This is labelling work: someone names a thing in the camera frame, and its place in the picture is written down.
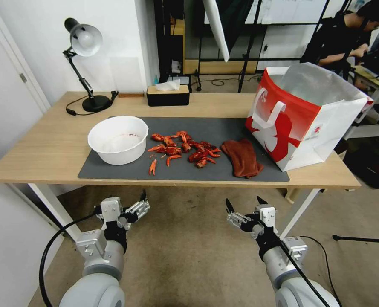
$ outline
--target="brown towel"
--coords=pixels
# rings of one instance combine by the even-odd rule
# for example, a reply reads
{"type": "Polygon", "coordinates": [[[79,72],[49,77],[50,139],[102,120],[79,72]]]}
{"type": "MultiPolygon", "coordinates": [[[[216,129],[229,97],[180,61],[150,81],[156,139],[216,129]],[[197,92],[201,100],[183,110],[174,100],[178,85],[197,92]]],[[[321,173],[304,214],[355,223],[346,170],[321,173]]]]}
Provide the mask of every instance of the brown towel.
{"type": "Polygon", "coordinates": [[[249,140],[228,140],[223,142],[221,148],[231,158],[236,177],[250,178],[263,170],[263,165],[256,161],[255,150],[249,140]]]}

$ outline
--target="tissue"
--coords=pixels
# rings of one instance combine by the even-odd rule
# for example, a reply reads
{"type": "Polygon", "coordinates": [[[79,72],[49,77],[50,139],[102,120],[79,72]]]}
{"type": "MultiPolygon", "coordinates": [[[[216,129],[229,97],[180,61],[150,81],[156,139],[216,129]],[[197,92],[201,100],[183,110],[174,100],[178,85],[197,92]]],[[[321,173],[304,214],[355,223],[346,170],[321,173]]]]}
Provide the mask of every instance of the tissue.
{"type": "Polygon", "coordinates": [[[167,91],[167,90],[179,90],[179,85],[181,84],[180,79],[164,82],[164,83],[158,83],[155,85],[157,90],[160,91],[167,91]]]}

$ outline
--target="tissue box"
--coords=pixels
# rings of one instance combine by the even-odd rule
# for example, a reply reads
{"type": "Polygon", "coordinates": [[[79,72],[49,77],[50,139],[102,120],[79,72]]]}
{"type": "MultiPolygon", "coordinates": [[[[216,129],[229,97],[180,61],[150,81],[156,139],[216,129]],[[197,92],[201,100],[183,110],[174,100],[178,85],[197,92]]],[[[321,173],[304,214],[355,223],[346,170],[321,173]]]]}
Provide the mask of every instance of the tissue box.
{"type": "Polygon", "coordinates": [[[155,86],[147,89],[147,100],[150,107],[188,105],[189,88],[188,85],[181,84],[178,90],[159,91],[155,86]]]}

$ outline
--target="desk lamp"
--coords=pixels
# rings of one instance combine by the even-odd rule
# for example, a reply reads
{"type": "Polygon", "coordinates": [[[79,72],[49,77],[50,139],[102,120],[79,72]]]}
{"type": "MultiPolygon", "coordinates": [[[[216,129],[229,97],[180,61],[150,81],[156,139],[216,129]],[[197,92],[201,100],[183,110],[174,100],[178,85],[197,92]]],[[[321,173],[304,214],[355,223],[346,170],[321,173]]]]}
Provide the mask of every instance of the desk lamp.
{"type": "Polygon", "coordinates": [[[87,112],[99,112],[111,106],[112,101],[102,95],[93,95],[93,89],[84,79],[77,68],[74,66],[72,58],[76,55],[84,57],[92,56],[98,52],[103,42],[100,31],[87,24],[79,24],[74,18],[67,18],[64,22],[67,31],[70,32],[71,47],[63,52],[64,56],[70,62],[78,79],[88,93],[88,98],[83,101],[83,109],[87,112]]]}

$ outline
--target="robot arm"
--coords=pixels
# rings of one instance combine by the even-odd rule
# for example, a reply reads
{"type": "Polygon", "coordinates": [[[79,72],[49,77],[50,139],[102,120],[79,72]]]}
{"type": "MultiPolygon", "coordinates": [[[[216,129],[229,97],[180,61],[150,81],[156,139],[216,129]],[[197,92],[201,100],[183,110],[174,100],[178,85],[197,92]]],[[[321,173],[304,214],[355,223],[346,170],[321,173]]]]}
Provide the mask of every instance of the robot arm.
{"type": "Polygon", "coordinates": [[[226,199],[227,220],[244,232],[249,232],[259,246],[259,255],[266,265],[267,275],[275,290],[277,307],[339,307],[331,293],[320,284],[307,279],[301,263],[307,245],[300,237],[277,236],[273,206],[257,197],[259,205],[252,214],[235,212],[226,199]]]}
{"type": "Polygon", "coordinates": [[[63,296],[60,307],[124,307],[119,281],[127,250],[127,230],[149,210],[145,192],[140,201],[123,211],[119,197],[100,204],[101,229],[83,232],[76,242],[85,259],[83,277],[63,296]]]}

